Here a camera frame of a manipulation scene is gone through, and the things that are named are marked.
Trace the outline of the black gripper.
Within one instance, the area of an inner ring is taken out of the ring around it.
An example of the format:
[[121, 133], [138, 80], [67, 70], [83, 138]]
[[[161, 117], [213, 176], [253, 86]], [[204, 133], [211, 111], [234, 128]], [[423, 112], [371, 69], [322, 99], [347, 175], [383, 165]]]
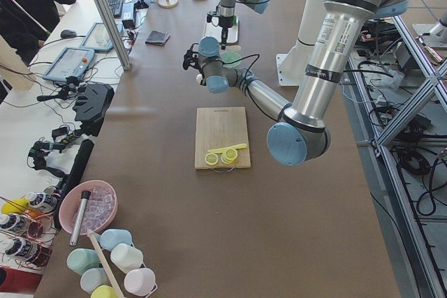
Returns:
[[197, 45], [197, 43], [192, 43], [191, 47], [184, 54], [182, 67], [183, 67], [184, 70], [188, 70], [189, 68], [194, 68], [194, 69], [198, 70], [199, 73], [202, 75], [203, 71], [202, 71], [202, 69], [200, 67], [200, 64], [199, 64], [198, 52], [195, 52], [193, 50], [195, 45]]
[[228, 39], [228, 29], [234, 25], [234, 10], [215, 10], [207, 13], [207, 23], [211, 23], [214, 18], [218, 19], [218, 26], [221, 27], [221, 49], [226, 49]]

